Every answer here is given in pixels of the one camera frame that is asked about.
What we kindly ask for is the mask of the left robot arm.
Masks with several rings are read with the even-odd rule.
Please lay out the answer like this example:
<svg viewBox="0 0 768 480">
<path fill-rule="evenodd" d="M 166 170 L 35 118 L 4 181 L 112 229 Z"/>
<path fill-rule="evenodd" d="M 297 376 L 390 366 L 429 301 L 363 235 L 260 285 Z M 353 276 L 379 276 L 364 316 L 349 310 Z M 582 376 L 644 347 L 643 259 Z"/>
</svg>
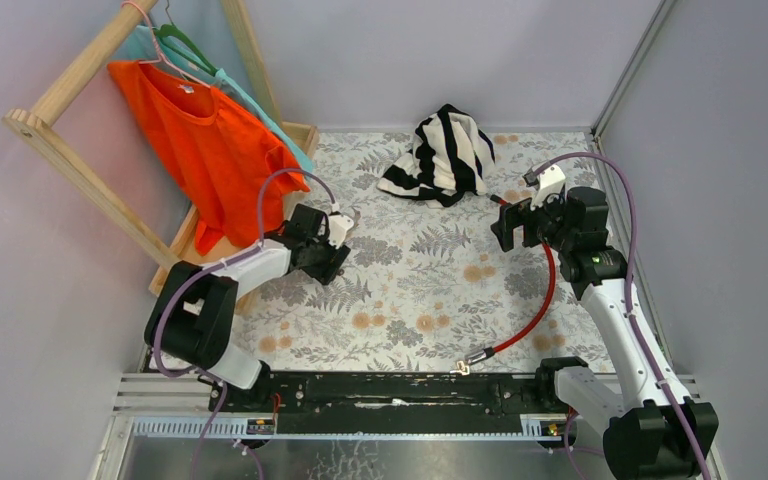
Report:
<svg viewBox="0 0 768 480">
<path fill-rule="evenodd" d="M 145 327 L 146 344 L 232 386 L 232 398 L 245 410 L 261 409 L 270 397 L 261 377 L 267 366 L 230 340 L 237 301 L 294 271 L 329 284 L 351 251 L 346 239 L 358 217 L 299 204 L 262 244 L 207 266 L 178 262 Z"/>
</svg>

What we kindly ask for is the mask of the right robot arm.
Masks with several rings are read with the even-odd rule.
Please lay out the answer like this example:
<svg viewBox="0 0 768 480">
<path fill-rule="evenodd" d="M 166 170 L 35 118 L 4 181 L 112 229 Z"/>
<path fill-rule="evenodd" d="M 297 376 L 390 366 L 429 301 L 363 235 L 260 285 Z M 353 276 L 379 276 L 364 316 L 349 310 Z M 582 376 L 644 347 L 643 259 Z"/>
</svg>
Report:
<svg viewBox="0 0 768 480">
<path fill-rule="evenodd" d="M 503 251 L 521 228 L 524 246 L 557 254 L 560 275 L 596 324 L 620 388 L 614 393 L 579 360 L 551 359 L 539 368 L 546 377 L 533 386 L 535 402 L 549 412 L 567 405 L 586 421 L 617 479 L 707 479 L 717 414 L 692 398 L 657 350 L 626 257 L 608 243 L 608 214 L 602 191 L 574 187 L 540 206 L 502 201 L 491 226 Z"/>
</svg>

